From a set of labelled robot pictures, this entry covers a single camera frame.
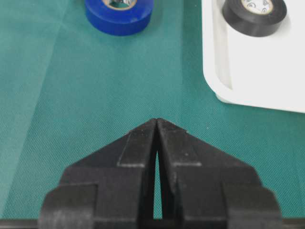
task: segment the white tray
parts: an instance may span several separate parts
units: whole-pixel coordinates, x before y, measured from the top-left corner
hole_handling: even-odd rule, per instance
[[[224,0],[202,0],[203,73],[223,102],[305,113],[305,0],[285,0],[280,29],[263,38],[234,30]]]

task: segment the green fabric surface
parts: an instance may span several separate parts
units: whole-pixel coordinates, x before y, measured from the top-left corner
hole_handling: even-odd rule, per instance
[[[128,37],[93,28],[83,0],[2,0],[0,218],[38,217],[66,166],[152,117],[253,165],[285,217],[305,216],[305,114],[219,102],[201,32],[200,0],[155,0]]]

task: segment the black tape roll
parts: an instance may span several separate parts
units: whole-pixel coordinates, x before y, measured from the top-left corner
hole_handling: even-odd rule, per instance
[[[287,14],[283,0],[226,0],[225,20],[237,31],[255,37],[273,34]]]

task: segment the tape roll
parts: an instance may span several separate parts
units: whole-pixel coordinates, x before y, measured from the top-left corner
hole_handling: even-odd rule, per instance
[[[111,3],[124,2],[129,6],[116,8]],[[102,32],[125,36],[142,31],[148,25],[153,0],[85,0],[89,22]]]
[[[275,33],[286,14],[283,0],[226,0],[223,6],[227,23],[237,31],[254,37]]]

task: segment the blue tape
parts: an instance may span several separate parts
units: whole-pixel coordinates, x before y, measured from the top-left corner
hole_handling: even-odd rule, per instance
[[[154,0],[137,0],[127,10],[116,10],[106,6],[102,0],[85,0],[89,22],[100,31],[125,36],[142,31],[148,25]]]

